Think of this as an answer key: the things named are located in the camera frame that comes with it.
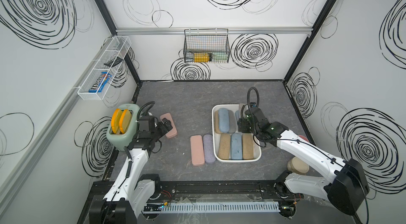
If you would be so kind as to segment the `blue glasses case narrow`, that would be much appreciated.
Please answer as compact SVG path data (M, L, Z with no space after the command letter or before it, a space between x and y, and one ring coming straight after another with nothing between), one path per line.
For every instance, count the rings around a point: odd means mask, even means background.
M225 108L220 108L218 110L218 124L221 133L228 133L230 129L229 125L229 113Z

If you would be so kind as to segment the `beige grey glasses case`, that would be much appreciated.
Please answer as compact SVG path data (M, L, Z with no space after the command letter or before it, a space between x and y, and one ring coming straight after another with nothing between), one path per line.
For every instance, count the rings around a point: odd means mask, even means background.
M245 107L244 103L239 104L239 113L241 113L241 111L244 109L244 107Z

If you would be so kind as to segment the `light blue glasses case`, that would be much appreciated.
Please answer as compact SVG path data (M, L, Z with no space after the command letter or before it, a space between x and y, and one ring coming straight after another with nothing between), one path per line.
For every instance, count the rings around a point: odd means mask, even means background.
M232 160L242 160L242 134L234 133L231 135L230 156Z

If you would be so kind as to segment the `tan fabric glasses case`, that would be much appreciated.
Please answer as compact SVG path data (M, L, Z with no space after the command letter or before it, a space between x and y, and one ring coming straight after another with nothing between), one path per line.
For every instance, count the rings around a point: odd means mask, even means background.
M215 125L215 133L221 134L222 132L219 129L219 120L218 120L218 110L214 113L214 125Z

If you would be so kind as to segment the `olive glasses case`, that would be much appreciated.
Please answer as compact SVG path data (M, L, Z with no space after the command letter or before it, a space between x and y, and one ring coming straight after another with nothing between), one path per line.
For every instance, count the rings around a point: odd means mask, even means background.
M222 160L229 160L230 156L230 144L231 144L231 136L230 134L221 134L218 154L217 156Z

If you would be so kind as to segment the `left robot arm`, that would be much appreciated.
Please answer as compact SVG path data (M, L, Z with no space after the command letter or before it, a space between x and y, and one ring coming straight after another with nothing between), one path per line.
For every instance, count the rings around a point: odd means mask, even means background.
M160 195L157 174L142 175L155 144L173 129L172 121L142 116L132 141L124 147L127 155L118 177L102 197L95 196L88 215L90 224L136 224L150 198Z

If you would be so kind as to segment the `lavender glasses case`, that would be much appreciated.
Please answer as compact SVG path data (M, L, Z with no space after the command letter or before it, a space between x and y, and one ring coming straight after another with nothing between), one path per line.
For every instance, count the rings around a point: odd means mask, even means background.
M212 164L215 162L216 157L214 155L214 146L213 146L213 136L210 134L203 136L203 147L204 147L204 157L205 163Z

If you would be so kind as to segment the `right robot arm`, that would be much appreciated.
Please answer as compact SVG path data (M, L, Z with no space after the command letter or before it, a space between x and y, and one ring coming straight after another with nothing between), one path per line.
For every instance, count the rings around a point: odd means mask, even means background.
M370 192L362 165L351 158L344 160L307 142L279 122L269 122L258 107L243 105L237 122L240 132L284 150L316 170L322 177L288 174L283 185L291 193L302 193L329 201L349 216L356 215Z

